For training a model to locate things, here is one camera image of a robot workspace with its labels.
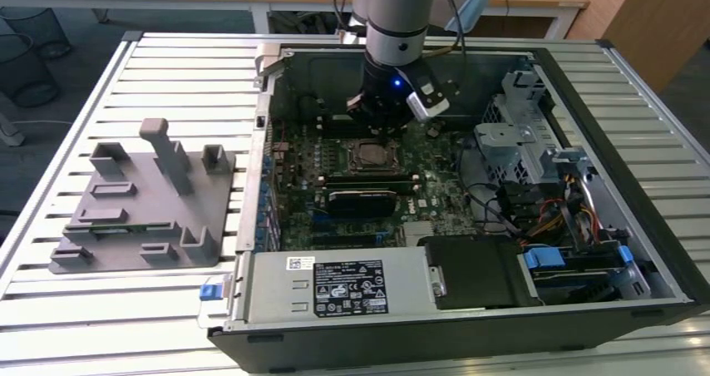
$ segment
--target metal bracket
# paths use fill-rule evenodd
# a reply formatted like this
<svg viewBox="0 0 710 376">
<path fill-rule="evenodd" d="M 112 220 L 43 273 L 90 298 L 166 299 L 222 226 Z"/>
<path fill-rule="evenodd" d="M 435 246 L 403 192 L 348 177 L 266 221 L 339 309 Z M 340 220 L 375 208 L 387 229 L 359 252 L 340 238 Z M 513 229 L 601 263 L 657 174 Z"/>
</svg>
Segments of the metal bracket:
<svg viewBox="0 0 710 376">
<path fill-rule="evenodd" d="M 256 66 L 256 82 L 263 86 L 264 79 L 284 68 L 280 61 L 280 44 L 262 43 L 256 47 L 256 57 L 254 58 L 254 65 Z"/>
<path fill-rule="evenodd" d="M 542 177 L 558 177 L 559 167 L 574 167 L 583 174 L 587 167 L 589 157 L 582 148 L 549 149 L 541 156 Z"/>
</svg>

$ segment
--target blue tab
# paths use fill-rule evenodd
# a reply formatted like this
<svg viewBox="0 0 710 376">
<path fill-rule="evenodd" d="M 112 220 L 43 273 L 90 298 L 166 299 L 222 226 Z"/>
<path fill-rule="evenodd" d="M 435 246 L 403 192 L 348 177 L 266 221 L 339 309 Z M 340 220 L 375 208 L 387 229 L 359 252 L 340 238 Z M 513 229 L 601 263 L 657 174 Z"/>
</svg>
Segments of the blue tab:
<svg viewBox="0 0 710 376">
<path fill-rule="evenodd" d="M 631 264 L 634 262 L 634 254 L 631 253 L 631 250 L 627 246 L 621 245 L 619 248 L 619 255 L 621 259 L 623 260 L 625 264 Z"/>
<path fill-rule="evenodd" d="M 535 247 L 523 254 L 523 258 L 530 270 L 550 266 L 565 266 L 562 253 L 555 247 Z"/>
<path fill-rule="evenodd" d="M 529 266 L 529 270 L 533 270 L 534 268 L 541 266 L 541 263 L 537 262 L 537 257 L 533 251 L 529 251 L 527 253 L 523 254 L 523 259 L 525 259 L 525 263 Z"/>
<path fill-rule="evenodd" d="M 200 301 L 222 299 L 222 284 L 204 284 L 200 286 Z"/>
</svg>

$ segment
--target slotted aluminum table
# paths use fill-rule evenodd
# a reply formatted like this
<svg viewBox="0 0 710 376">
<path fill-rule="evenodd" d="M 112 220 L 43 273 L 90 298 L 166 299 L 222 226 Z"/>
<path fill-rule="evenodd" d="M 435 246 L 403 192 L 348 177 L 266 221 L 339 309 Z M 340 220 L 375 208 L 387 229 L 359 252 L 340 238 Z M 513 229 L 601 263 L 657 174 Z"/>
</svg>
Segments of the slotted aluminum table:
<svg viewBox="0 0 710 376">
<path fill-rule="evenodd" d="M 0 374 L 244 374 L 207 341 L 195 316 L 199 286 L 234 268 L 262 42 L 338 43 L 322 36 L 179 33 L 147 33 L 122 42 L 0 249 Z M 710 278 L 707 154 L 615 50 L 593 42 L 471 39 L 469 44 L 551 51 Z M 144 117 L 170 120 L 168 134 L 187 151 L 222 144 L 239 153 L 220 263 L 210 269 L 53 275 L 49 253 L 90 181 L 88 154 L 100 141 L 147 150 L 138 137 Z M 571 126 L 561 124 L 574 142 Z M 222 306 L 208 314 L 226 316 Z M 597 349 L 314 374 L 706 375 L 709 348 L 710 318 L 699 316 L 639 330 Z"/>
</svg>

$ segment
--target wastebasket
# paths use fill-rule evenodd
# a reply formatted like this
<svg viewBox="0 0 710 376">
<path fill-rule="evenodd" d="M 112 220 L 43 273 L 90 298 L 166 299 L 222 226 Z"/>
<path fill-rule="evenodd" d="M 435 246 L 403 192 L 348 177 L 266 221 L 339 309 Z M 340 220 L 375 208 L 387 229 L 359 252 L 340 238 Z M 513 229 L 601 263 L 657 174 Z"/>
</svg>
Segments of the wastebasket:
<svg viewBox="0 0 710 376">
<path fill-rule="evenodd" d="M 20 107 L 40 106 L 59 94 L 55 78 L 32 49 L 27 35 L 0 35 L 0 92 Z"/>
<path fill-rule="evenodd" d="M 0 7 L 0 18 L 12 31 L 32 38 L 35 50 L 44 59 L 59 58 L 71 51 L 71 44 L 51 8 Z"/>
</svg>

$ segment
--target barcode sticker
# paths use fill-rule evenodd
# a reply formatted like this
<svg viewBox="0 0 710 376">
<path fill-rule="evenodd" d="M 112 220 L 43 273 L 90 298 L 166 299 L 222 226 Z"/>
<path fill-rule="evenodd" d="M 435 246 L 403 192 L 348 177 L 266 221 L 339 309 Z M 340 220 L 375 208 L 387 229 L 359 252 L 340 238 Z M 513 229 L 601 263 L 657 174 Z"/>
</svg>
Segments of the barcode sticker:
<svg viewBox="0 0 710 376">
<path fill-rule="evenodd" d="M 287 257 L 286 270 L 312 270 L 315 257 Z"/>
</svg>

